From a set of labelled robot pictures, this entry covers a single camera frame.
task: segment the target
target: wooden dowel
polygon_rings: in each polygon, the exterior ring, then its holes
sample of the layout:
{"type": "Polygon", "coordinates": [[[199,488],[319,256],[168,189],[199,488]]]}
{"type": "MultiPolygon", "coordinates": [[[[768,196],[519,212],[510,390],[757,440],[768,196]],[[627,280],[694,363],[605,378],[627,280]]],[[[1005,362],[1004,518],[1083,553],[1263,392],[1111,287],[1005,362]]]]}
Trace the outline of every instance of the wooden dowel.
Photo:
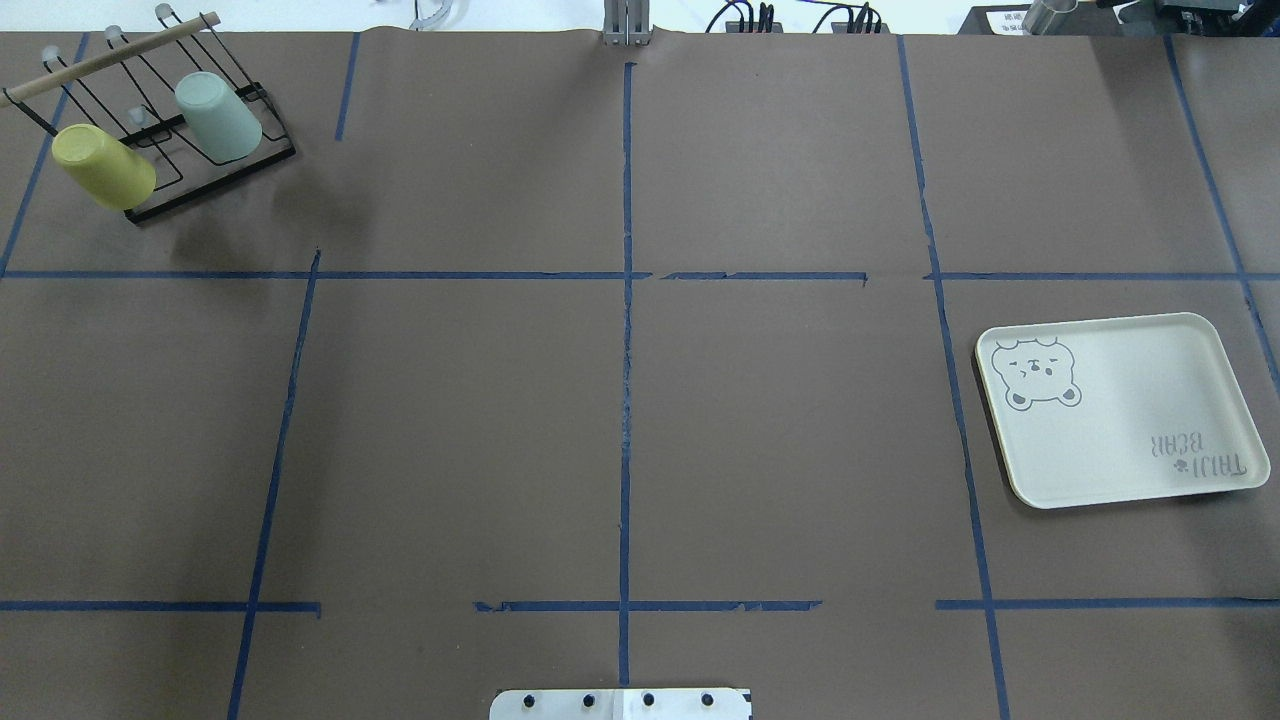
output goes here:
{"type": "Polygon", "coordinates": [[[81,60],[69,68],[63,68],[56,73],[49,73],[47,76],[38,77],[33,81],[24,82],[18,87],[6,88],[8,97],[0,95],[0,108],[13,105],[13,102],[22,102],[29,100],[50,90],[56,90],[68,82],[79,79],[87,74],[96,73],[102,68],[109,68],[122,60],[128,60],[129,58],[136,58],[147,50],[155,50],[161,45],[168,45],[174,40],[182,40],[183,37],[196,35],[197,32],[205,29],[206,26],[211,27],[221,20],[218,19],[218,13],[205,13],[198,18],[189,19],[184,23],[175,24],[170,28],[163,29],[160,32],[148,35],[141,40],[120,45],[110,53],[102,53],[96,58],[90,58],[87,60],[81,60]]]}

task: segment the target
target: bear face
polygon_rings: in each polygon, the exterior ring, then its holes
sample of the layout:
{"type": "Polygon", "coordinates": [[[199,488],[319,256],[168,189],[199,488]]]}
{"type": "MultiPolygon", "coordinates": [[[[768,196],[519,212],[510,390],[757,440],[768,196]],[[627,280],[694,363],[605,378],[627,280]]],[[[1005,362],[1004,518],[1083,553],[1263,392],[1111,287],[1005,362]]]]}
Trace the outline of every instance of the bear face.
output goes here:
{"type": "Polygon", "coordinates": [[[997,343],[991,366],[1005,380],[1005,401],[1014,410],[1028,410],[1033,402],[1053,400],[1068,407],[1080,404],[1080,388],[1073,372],[1075,356],[1057,338],[997,343]]]}

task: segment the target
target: blue tape line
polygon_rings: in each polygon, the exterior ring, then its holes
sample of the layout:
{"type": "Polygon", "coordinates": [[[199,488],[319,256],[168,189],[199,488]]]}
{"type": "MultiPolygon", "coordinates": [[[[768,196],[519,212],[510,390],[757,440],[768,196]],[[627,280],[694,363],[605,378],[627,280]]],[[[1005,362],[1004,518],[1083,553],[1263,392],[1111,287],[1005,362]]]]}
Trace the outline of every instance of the blue tape line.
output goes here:
{"type": "MultiPolygon", "coordinates": [[[[0,612],[244,612],[247,602],[164,602],[156,600],[5,600],[0,612]]],[[[264,602],[259,612],[320,616],[319,602],[264,602]]]]}
{"type": "MultiPolygon", "coordinates": [[[[924,275],[932,281],[933,273],[924,275]]],[[[945,281],[1149,281],[1149,282],[1235,282],[1235,273],[941,273],[945,281]]]]}
{"type": "Polygon", "coordinates": [[[360,54],[360,33],[351,33],[351,55],[347,58],[347,81],[342,86],[342,105],[338,108],[338,129],[333,132],[333,138],[342,142],[343,133],[347,132],[347,104],[351,102],[351,85],[356,79],[356,56],[360,54]]]}
{"type": "Polygon", "coordinates": [[[236,678],[232,680],[232,700],[227,707],[227,720],[239,715],[241,693],[244,689],[244,671],[248,667],[248,651],[253,641],[253,621],[259,610],[259,597],[262,592],[262,571],[266,568],[266,548],[271,541],[271,521],[275,516],[275,501],[280,491],[280,474],[284,470],[284,441],[289,434],[289,421],[293,419],[293,404],[298,393],[298,369],[302,366],[302,346],[307,340],[307,324],[311,320],[311,302],[316,292],[316,270],[320,269],[320,250],[311,260],[311,279],[307,281],[307,293],[302,300],[302,319],[298,320],[298,340],[293,346],[293,365],[289,368],[289,389],[284,396],[284,413],[280,415],[280,433],[275,441],[275,460],[271,462],[271,483],[266,491],[266,509],[262,511],[262,529],[257,538],[257,556],[253,560],[253,579],[250,583],[248,607],[244,612],[244,628],[241,632],[241,650],[236,660],[236,678]]]}
{"type": "Polygon", "coordinates": [[[634,600],[639,612],[809,612],[820,600],[634,600]]]}
{"type": "MultiPolygon", "coordinates": [[[[508,270],[321,270],[321,281],[621,281],[626,273],[508,270]]],[[[645,279],[653,273],[631,273],[645,279]]],[[[15,279],[305,281],[303,270],[12,270],[15,279]]]]}
{"type": "Polygon", "coordinates": [[[1183,106],[1183,117],[1187,118],[1187,129],[1192,136],[1192,146],[1196,149],[1196,159],[1199,160],[1201,172],[1204,174],[1204,183],[1208,186],[1210,199],[1213,201],[1213,211],[1217,214],[1217,224],[1222,227],[1222,237],[1226,238],[1226,247],[1231,252],[1231,263],[1235,264],[1235,274],[1240,281],[1240,291],[1244,293],[1244,304],[1253,318],[1253,331],[1262,345],[1262,355],[1271,373],[1271,386],[1280,395],[1280,368],[1276,366],[1275,351],[1271,348],[1271,340],[1267,329],[1262,325],[1262,316],[1258,314],[1258,304],[1253,300],[1253,288],[1249,287],[1249,278],[1244,272],[1244,260],[1240,258],[1240,249],[1235,243],[1235,233],[1231,232],[1231,223],[1226,218],[1226,209],[1222,206],[1222,196],[1217,191],[1217,182],[1213,179],[1213,170],[1208,167],[1208,156],[1204,155],[1204,145],[1201,142],[1199,129],[1196,127],[1196,117],[1192,114],[1190,102],[1187,101],[1187,88],[1183,87],[1183,73],[1178,68],[1178,53],[1174,50],[1174,38],[1165,36],[1165,55],[1169,58],[1169,72],[1174,77],[1174,88],[1178,91],[1178,102],[1183,106]]]}
{"type": "Polygon", "coordinates": [[[897,60],[902,74],[902,97],[906,102],[906,122],[911,132],[911,154],[915,158],[915,182],[920,192],[920,217],[924,220],[924,234],[929,238],[929,264],[933,270],[933,293],[938,305],[938,325],[942,331],[942,350],[947,361],[947,379],[951,383],[951,407],[955,413],[956,429],[960,432],[960,448],[964,452],[964,477],[969,491],[969,525],[973,533],[973,551],[978,562],[978,582],[982,585],[982,598],[986,603],[987,644],[991,650],[991,670],[996,683],[996,703],[1001,720],[1009,720],[1009,693],[1005,689],[1005,664],[1000,652],[1000,634],[996,629],[996,610],[991,606],[991,574],[987,569],[987,547],[982,537],[982,514],[978,507],[978,488],[973,479],[973,461],[969,456],[969,432],[965,428],[964,404],[960,400],[960,379],[956,374],[955,347],[951,342],[951,327],[947,323],[946,296],[942,288],[942,266],[938,260],[937,237],[933,220],[929,218],[929,204],[924,195],[924,155],[920,151],[920,133],[915,119],[915,101],[911,96],[911,72],[906,61],[906,42],[897,36],[897,60]]]}
{"type": "MultiPolygon", "coordinates": [[[[652,273],[632,273],[648,278],[652,273]]],[[[626,273],[530,273],[506,270],[329,270],[320,273],[326,281],[621,281],[626,273]]]]}
{"type": "MultiPolygon", "coordinates": [[[[1135,610],[1135,609],[1183,609],[1183,607],[1226,607],[1247,610],[1280,609],[1280,600],[1248,597],[1056,597],[1028,600],[996,600],[991,602],[996,610],[1135,610]]],[[[940,600],[937,610],[983,610],[987,602],[982,600],[940,600]]]]}
{"type": "Polygon", "coordinates": [[[612,600],[520,600],[515,602],[474,602],[476,612],[617,612],[620,602],[612,600]]]}
{"type": "Polygon", "coordinates": [[[622,462],[618,502],[618,687],[631,684],[631,73],[622,70],[622,462]]]}
{"type": "MultiPolygon", "coordinates": [[[[632,600],[631,612],[808,612],[820,600],[632,600]]],[[[472,603],[476,612],[617,612],[621,602],[611,600],[525,600],[472,603]]]]}
{"type": "Polygon", "coordinates": [[[310,273],[291,270],[14,270],[15,279],[88,281],[297,281],[310,273]]]}
{"type": "MultiPolygon", "coordinates": [[[[84,49],[88,47],[88,33],[81,35],[79,47],[76,49],[76,60],[79,63],[84,58],[84,49]]],[[[54,106],[54,118],[50,123],[55,128],[59,120],[63,119],[63,110],[67,108],[67,94],[63,92],[58,99],[58,105],[54,106]]],[[[49,133],[45,133],[45,140],[40,143],[40,152],[36,154],[36,165],[31,169],[31,177],[27,178],[27,190],[22,193],[22,202],[18,204],[18,214],[13,217],[13,224],[9,227],[9,240],[4,245],[4,254],[0,255],[0,278],[5,277],[9,270],[9,259],[13,258],[13,249],[18,245],[18,234],[22,233],[22,223],[27,219],[27,208],[31,206],[31,199],[36,195],[36,182],[40,179],[40,170],[45,167],[45,159],[49,158],[49,149],[52,147],[54,138],[49,133]]]]}
{"type": "Polygon", "coordinates": [[[867,273],[671,273],[664,281],[861,281],[867,273]]]}

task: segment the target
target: plastic tray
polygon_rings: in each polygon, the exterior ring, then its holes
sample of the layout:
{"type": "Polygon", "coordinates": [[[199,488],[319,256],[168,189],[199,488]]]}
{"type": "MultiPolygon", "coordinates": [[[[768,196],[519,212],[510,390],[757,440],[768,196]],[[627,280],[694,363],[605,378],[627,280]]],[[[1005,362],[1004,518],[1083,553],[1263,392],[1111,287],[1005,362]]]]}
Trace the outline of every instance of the plastic tray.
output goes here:
{"type": "Polygon", "coordinates": [[[1032,507],[1271,474],[1222,341],[1194,313],[992,328],[975,354],[1009,484],[1032,507]]]}

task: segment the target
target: plastic cup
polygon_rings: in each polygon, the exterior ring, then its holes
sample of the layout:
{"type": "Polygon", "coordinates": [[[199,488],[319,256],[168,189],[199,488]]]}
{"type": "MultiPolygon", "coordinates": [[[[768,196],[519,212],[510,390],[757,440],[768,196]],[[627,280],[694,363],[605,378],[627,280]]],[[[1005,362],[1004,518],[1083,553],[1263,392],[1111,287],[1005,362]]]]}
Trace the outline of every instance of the plastic cup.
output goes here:
{"type": "Polygon", "coordinates": [[[137,208],[155,192],[155,167],[97,126],[63,128],[54,138],[52,155],[72,179],[109,210],[137,208]]]}
{"type": "Polygon", "coordinates": [[[262,123],[221,76],[191,73],[174,88],[196,145],[215,163],[239,160],[262,141],[262,123]]]}

